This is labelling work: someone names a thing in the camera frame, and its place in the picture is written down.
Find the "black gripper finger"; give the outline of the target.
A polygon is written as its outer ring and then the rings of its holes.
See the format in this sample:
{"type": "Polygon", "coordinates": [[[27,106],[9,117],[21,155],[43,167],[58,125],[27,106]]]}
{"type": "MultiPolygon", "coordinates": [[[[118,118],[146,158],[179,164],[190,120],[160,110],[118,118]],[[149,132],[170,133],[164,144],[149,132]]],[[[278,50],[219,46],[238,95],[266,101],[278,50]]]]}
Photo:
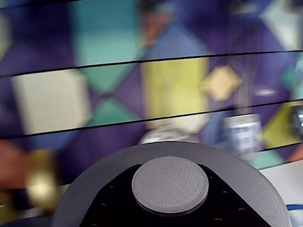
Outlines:
{"type": "Polygon", "coordinates": [[[176,227],[267,227],[258,215],[221,177],[204,165],[209,187],[203,204],[193,212],[170,218],[176,227]]]}
{"type": "Polygon", "coordinates": [[[165,227],[166,218],[143,209],[135,200],[132,179],[140,165],[134,165],[103,186],[88,208],[81,227],[165,227]]]}

